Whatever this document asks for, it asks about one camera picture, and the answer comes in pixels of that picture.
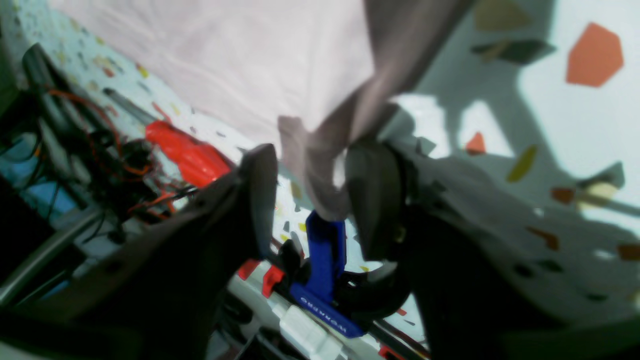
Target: blue bracket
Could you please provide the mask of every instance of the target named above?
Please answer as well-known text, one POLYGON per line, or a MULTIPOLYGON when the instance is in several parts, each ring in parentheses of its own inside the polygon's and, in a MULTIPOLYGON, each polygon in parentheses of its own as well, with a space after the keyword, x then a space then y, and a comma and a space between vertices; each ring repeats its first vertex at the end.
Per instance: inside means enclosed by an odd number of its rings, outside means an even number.
POLYGON ((306 284, 293 283, 291 295, 305 309, 347 338, 364 331, 333 306, 333 288, 347 263, 344 222, 324 221, 315 211, 307 218, 311 275, 306 284))

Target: metal rod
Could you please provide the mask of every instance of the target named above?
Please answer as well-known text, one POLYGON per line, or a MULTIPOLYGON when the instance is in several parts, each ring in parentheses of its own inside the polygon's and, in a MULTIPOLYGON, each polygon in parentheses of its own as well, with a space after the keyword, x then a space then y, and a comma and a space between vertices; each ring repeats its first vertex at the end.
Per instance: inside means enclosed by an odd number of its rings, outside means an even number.
POLYGON ((13 271, 0 287, 0 306, 7 306, 41 269, 53 260, 87 228, 100 220, 102 209, 90 208, 84 216, 66 229, 59 230, 13 271))

